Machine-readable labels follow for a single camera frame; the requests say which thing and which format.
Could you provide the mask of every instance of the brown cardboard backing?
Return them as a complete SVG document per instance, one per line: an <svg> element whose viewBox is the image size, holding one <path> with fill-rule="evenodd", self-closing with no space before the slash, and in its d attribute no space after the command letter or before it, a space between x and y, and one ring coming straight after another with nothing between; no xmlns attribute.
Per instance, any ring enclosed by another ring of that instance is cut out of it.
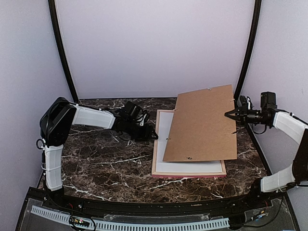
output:
<svg viewBox="0 0 308 231"><path fill-rule="evenodd" d="M236 159L232 85L178 95L163 161Z"/></svg>
<svg viewBox="0 0 308 231"><path fill-rule="evenodd" d="M160 112L174 112L173 110L157 110L156 127L155 131L158 134ZM200 173L180 173L180 172L156 172L156 156L157 156L157 143L154 141L153 162L152 162L152 176L153 177L169 177L169 178L203 178L203 177L225 177L227 175L225 162L221 160L222 172L200 172Z"/></svg>

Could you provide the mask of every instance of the black frame rail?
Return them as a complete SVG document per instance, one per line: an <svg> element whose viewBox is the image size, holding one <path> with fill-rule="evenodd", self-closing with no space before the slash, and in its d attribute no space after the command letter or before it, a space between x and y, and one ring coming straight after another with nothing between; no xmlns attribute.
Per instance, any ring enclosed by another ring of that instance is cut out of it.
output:
<svg viewBox="0 0 308 231"><path fill-rule="evenodd" d="M55 0L48 0L49 3L49 10L50 10L50 16L51 16L51 22L52 22L52 28L54 32L54 37L57 43L58 47L58 52L59 56L61 59L62 63L62 68L65 74L65 78L69 87L69 90L71 92L71 95L73 97L73 100L75 103L78 102L78 96L76 92L76 88L73 83L72 75L69 70L68 62L66 59L65 51L64 51L64 46L61 38L61 32L60 32L60 27L59 27L59 22L58 22L58 17L57 17L57 10L56 10L56 5L55 5Z"/></svg>

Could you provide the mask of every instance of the black wire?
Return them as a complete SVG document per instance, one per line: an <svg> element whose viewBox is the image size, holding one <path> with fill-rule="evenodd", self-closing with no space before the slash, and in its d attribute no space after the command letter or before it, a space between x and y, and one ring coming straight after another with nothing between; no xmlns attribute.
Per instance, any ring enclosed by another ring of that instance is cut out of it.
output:
<svg viewBox="0 0 308 231"><path fill-rule="evenodd" d="M57 203L55 203L54 200L50 197L49 194L47 194L47 195L48 195L49 199L50 199L50 200L54 203L54 205L56 205L57 207L59 207L59 208L61 208L61 209L64 209L64 210L71 211L72 214L73 214L73 213L79 213L80 215L84 216L85 218L90 219L90 220L92 221L92 223L93 223L93 226L94 226L93 231L96 231L96 224L95 224L94 220L93 220L91 217L87 216L86 214L84 214L84 213L82 213L82 212L79 212L79 211L76 211L76 210L73 210L73 209L70 209L70 208L62 207L62 206L58 205Z"/></svg>
<svg viewBox="0 0 308 231"><path fill-rule="evenodd" d="M250 227L250 228L261 228L261 227L264 227L264 226L270 224L271 222L273 222L277 218L277 216L278 216L278 214L280 212L280 209L282 207L283 199L284 199L284 196L282 196L282 198L281 198L281 202L280 202L280 205L279 205L279 208L278 208L278 211L277 211L276 215L270 221L266 222L263 225L259 225L259 226L257 226L257 225L246 225L247 223L249 223L252 220L246 221L245 223L242 223L242 224L231 224L230 223L230 225L231 226Z"/></svg>
<svg viewBox="0 0 308 231"><path fill-rule="evenodd" d="M263 134L264 132L266 132L266 129L267 129L267 126L265 125L265 127L264 127L264 131L263 131L263 132L261 132L261 133L257 133L257 132L255 132L255 131L254 131L254 126L252 126L252 131L253 131L253 133L254 133L254 134L257 134L257 135L261 135L261 134Z"/></svg>
<svg viewBox="0 0 308 231"><path fill-rule="evenodd" d="M38 140L37 140L37 142L36 142L36 146L37 146L37 148L38 148L38 149L40 149L40 150L42 150L43 148L42 148L42 147L39 147L39 144L38 144L38 143L39 143L39 141L41 141L41 142L42 142L42 145L44 145L44 141L43 141L42 139L38 139Z"/></svg>
<svg viewBox="0 0 308 231"><path fill-rule="evenodd" d="M121 135L121 136L123 135L123 132L122 132L122 131L119 132L118 137L119 137L121 140L123 140L123 141L131 141L131 139L126 140L126 139L122 138L120 135Z"/></svg>

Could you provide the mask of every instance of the cardboard sheet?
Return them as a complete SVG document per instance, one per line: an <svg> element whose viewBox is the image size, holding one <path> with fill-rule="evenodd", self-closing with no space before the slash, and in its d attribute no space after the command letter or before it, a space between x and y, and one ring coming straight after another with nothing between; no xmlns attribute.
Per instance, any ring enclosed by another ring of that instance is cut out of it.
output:
<svg viewBox="0 0 308 231"><path fill-rule="evenodd" d="M179 94L163 161L236 159L233 109L232 85Z"/></svg>
<svg viewBox="0 0 308 231"><path fill-rule="evenodd" d="M224 161L206 162L163 162L163 157L170 132L173 110L157 110L156 133L158 140L154 143L152 176L154 177L224 177Z"/></svg>

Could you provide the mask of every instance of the white curved wall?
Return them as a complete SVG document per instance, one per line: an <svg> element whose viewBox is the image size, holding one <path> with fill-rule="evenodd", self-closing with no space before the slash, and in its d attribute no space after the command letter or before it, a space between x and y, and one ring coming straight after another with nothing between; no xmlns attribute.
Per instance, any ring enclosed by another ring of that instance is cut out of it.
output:
<svg viewBox="0 0 308 231"><path fill-rule="evenodd" d="M232 84L253 0L57 0L79 98L175 97Z"/></svg>

